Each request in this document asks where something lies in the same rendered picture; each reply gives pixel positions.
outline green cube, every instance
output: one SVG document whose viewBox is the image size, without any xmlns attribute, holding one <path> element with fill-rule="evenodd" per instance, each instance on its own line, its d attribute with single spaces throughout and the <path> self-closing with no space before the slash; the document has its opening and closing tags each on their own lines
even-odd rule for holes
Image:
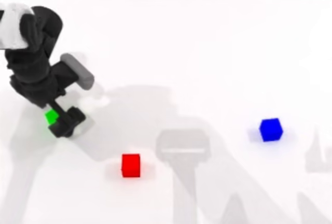
<svg viewBox="0 0 332 224">
<path fill-rule="evenodd" d="M 59 117 L 59 114 L 58 114 L 55 110 L 52 109 L 52 110 L 48 111 L 48 112 L 45 114 L 45 116 L 46 116 L 47 122 L 48 122 L 50 125 L 52 125 L 52 124 L 54 124 L 54 123 L 57 122 L 57 119 L 58 119 L 58 117 Z"/>
</svg>

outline cube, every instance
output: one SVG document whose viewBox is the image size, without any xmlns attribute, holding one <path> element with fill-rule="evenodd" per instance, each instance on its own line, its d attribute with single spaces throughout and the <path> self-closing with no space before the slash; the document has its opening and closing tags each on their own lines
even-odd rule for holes
<svg viewBox="0 0 332 224">
<path fill-rule="evenodd" d="M 141 176 L 141 157 L 139 154 L 123 154 L 121 171 L 123 177 Z"/>
<path fill-rule="evenodd" d="M 278 118 L 263 120 L 259 130 L 264 142 L 278 141 L 284 132 Z"/>
</svg>

